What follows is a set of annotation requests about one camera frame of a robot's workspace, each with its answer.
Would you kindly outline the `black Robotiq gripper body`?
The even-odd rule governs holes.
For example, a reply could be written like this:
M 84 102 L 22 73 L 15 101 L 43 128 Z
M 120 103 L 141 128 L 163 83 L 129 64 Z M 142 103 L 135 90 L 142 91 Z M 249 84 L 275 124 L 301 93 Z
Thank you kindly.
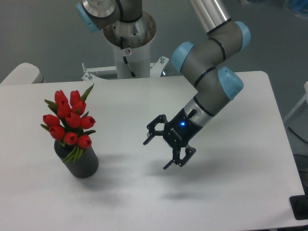
M 182 108 L 172 120 L 165 123 L 163 139 L 171 148 L 180 150 L 186 147 L 189 140 L 201 130 L 202 126 L 191 120 L 195 114 L 197 114 L 196 109 L 186 114 Z

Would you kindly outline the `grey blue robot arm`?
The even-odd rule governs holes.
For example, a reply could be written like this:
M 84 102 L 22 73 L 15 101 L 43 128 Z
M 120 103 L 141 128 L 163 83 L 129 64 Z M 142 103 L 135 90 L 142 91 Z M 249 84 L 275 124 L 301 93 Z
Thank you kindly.
M 171 62 L 197 94 L 172 120 L 159 115 L 147 126 L 147 141 L 162 136 L 172 148 L 170 164 L 178 166 L 185 165 L 196 151 L 189 145 L 190 139 L 243 89 L 242 80 L 220 64 L 251 39 L 249 28 L 233 21 L 222 1 L 192 0 L 191 5 L 208 39 L 199 46 L 182 43 Z M 76 9 L 88 29 L 103 31 L 112 45 L 119 79 L 151 76 L 149 44 L 155 37 L 156 23 L 140 0 L 82 0 Z

